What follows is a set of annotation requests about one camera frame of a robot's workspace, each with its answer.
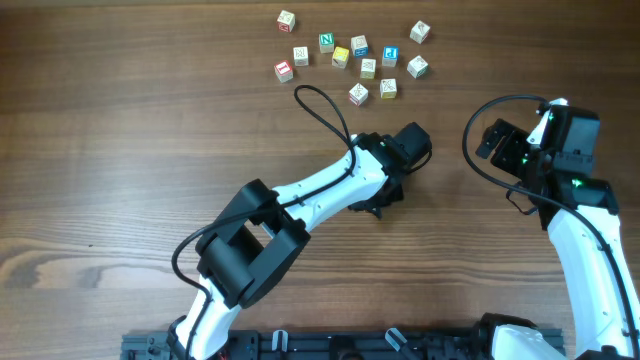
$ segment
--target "black clamp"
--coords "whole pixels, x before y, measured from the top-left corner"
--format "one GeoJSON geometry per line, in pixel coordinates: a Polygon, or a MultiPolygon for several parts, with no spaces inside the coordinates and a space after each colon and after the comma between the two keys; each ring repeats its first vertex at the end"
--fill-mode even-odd
{"type": "Polygon", "coordinates": [[[384,334],[384,339],[387,340],[389,345],[393,347],[397,352],[407,360],[420,360],[421,357],[416,355],[408,345],[407,339],[396,328],[387,330],[384,334]]]}
{"type": "Polygon", "coordinates": [[[211,279],[229,309],[238,304],[246,309],[271,291],[311,238],[304,221],[293,220],[283,209],[276,210],[277,197],[259,179],[248,183],[218,219],[270,207],[274,211],[220,226],[196,244],[198,271],[211,279]],[[273,238],[266,247],[247,229],[247,220],[269,229],[273,238]]]}
{"type": "Polygon", "coordinates": [[[368,200],[351,204],[349,210],[366,211],[382,219],[382,208],[404,200],[402,182],[416,163],[431,152],[431,139],[420,125],[413,122],[396,136],[360,134],[353,143],[376,158],[388,179],[377,194],[368,200]]]}
{"type": "Polygon", "coordinates": [[[529,161],[531,152],[531,146],[527,142],[528,137],[528,132],[498,119],[485,130],[482,142],[476,149],[476,155],[487,159],[495,149],[491,164],[523,179],[525,165],[529,161]]]}
{"type": "Polygon", "coordinates": [[[276,360],[285,360],[287,348],[289,347],[289,333],[284,330],[273,332],[271,340],[271,351],[276,354],[276,360]]]}

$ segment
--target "wooden alphabet block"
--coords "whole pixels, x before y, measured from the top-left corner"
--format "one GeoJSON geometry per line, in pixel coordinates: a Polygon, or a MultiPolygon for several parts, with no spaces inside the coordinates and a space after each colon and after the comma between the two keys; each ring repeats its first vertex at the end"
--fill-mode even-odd
{"type": "Polygon", "coordinates": [[[280,82],[287,82],[293,79],[293,69],[287,60],[279,62],[274,66],[276,70],[276,76],[280,79],[280,82]]]}
{"type": "Polygon", "coordinates": [[[331,59],[331,64],[340,69],[344,69],[347,67],[348,61],[349,61],[349,49],[336,46],[336,50],[333,52],[333,59],[331,59]]]}
{"type": "Polygon", "coordinates": [[[309,50],[306,46],[293,48],[293,63],[296,66],[309,65],[309,50]]]}
{"type": "Polygon", "coordinates": [[[382,52],[382,66],[396,66],[399,53],[397,46],[385,46],[382,52]]]}
{"type": "Polygon", "coordinates": [[[362,103],[367,100],[367,97],[369,97],[369,90],[360,84],[356,84],[356,86],[349,91],[349,101],[356,106],[362,105],[362,103]]]}
{"type": "Polygon", "coordinates": [[[425,72],[427,72],[429,64],[422,58],[422,56],[418,55],[413,60],[409,61],[409,65],[407,66],[407,71],[414,78],[418,78],[422,76],[425,72]]]}
{"type": "Polygon", "coordinates": [[[376,76],[376,60],[362,59],[360,67],[360,77],[363,79],[373,79],[376,76]]]}
{"type": "Polygon", "coordinates": [[[284,32],[293,31],[293,25],[296,24],[296,15],[286,10],[282,10],[278,16],[278,29],[284,32]]]}
{"type": "Polygon", "coordinates": [[[380,97],[383,99],[393,99],[398,93],[396,79],[384,79],[380,81],[380,97]]]}
{"type": "Polygon", "coordinates": [[[411,34],[409,34],[409,37],[418,44],[422,44],[424,39],[427,38],[427,35],[429,35],[429,30],[431,30],[431,27],[429,25],[425,24],[422,21],[418,21],[411,29],[411,34]]]}
{"type": "Polygon", "coordinates": [[[323,54],[333,52],[333,46],[335,41],[333,39],[333,33],[320,34],[318,41],[320,43],[320,52],[323,54]]]}
{"type": "Polygon", "coordinates": [[[351,51],[355,57],[362,57],[369,53],[369,45],[364,35],[351,38],[351,51]]]}

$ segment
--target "wooden table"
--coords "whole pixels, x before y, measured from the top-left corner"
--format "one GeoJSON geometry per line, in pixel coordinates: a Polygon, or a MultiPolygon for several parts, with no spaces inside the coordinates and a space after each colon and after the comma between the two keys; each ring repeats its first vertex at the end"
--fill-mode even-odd
{"type": "MultiPolygon", "coordinates": [[[[12,10],[0,13],[0,359],[114,359],[120,337],[164,329],[195,296],[171,272],[175,246],[213,220],[245,183],[294,182],[344,145],[307,115],[293,89],[312,84],[352,132],[395,134],[416,121],[431,162],[382,221],[343,211],[235,328],[385,329],[470,325],[485,312],[574,329],[562,268],[536,216],[481,179],[462,129],[511,93],[568,98],[598,112],[595,176],[620,203],[629,267],[640,285],[640,7],[637,2],[494,0],[12,10]],[[409,39],[419,19],[423,45],[409,39]],[[359,62],[334,68],[318,34],[348,47],[365,34],[376,80],[359,62]],[[380,66],[397,45],[396,68],[380,66]],[[308,46],[311,66],[280,84],[273,65],[308,46]],[[421,54],[431,73],[414,80],[421,54]],[[399,94],[382,101],[379,79],[399,94]],[[362,82],[356,108],[348,90],[362,82]]],[[[303,100],[337,123],[318,96],[303,100]]],[[[532,129],[536,104],[490,111],[532,129]]],[[[197,257],[181,265],[196,276],[197,257]]]]}

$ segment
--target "black mounting rail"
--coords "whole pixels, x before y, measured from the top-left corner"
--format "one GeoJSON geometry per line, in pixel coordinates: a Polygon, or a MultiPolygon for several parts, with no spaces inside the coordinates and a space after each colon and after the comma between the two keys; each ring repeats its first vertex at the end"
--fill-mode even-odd
{"type": "MultiPolygon", "coordinates": [[[[231,331],[224,349],[210,360],[471,360],[474,328],[407,331],[396,350],[385,332],[275,333],[231,331]]],[[[538,329],[544,340],[563,355],[560,329],[538,329]]],[[[167,332],[122,337],[120,360],[177,360],[166,343],[167,332]]]]}

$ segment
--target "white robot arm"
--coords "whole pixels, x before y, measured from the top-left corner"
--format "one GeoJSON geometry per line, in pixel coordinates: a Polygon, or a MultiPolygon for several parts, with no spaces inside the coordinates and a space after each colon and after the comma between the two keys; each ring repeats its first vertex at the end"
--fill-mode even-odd
{"type": "MultiPolygon", "coordinates": [[[[569,107],[565,99],[551,101],[539,114],[540,124],[528,135],[498,120],[485,132],[476,154],[486,158],[487,151],[497,148],[494,166],[519,177],[523,188],[575,209],[602,235],[619,269],[619,279],[599,241],[582,221],[564,209],[532,199],[565,274],[578,358],[596,358],[596,354],[602,356],[598,359],[635,357],[637,336],[634,340],[631,333],[637,334],[637,330],[630,324],[640,322],[640,304],[622,252],[617,203],[606,182],[589,179],[599,120],[593,113],[569,107]],[[525,138],[530,146],[522,145],[525,138]],[[628,321],[620,288],[625,289],[632,321],[628,321]]],[[[490,341],[496,360],[564,358],[530,327],[499,325],[490,341]]]]}
{"type": "MultiPolygon", "coordinates": [[[[380,217],[381,207],[402,200],[402,180],[418,160],[431,153],[429,135],[416,123],[407,125],[394,137],[373,133],[353,136],[351,140],[355,165],[341,182],[278,214],[248,216],[205,233],[198,241],[199,282],[210,292],[211,302],[202,312],[206,296],[199,291],[189,314],[172,324],[168,342],[181,359],[187,359],[190,336],[193,339],[189,360],[209,359],[218,352],[227,342],[231,324],[240,310],[254,304],[277,284],[316,226],[347,207],[380,217]],[[247,219],[262,225],[271,236],[272,241],[265,248],[244,226],[247,219]]],[[[255,180],[240,190],[219,219],[291,203],[339,178],[349,170],[352,161],[352,153],[347,152],[320,172],[272,190],[255,180]]]]}

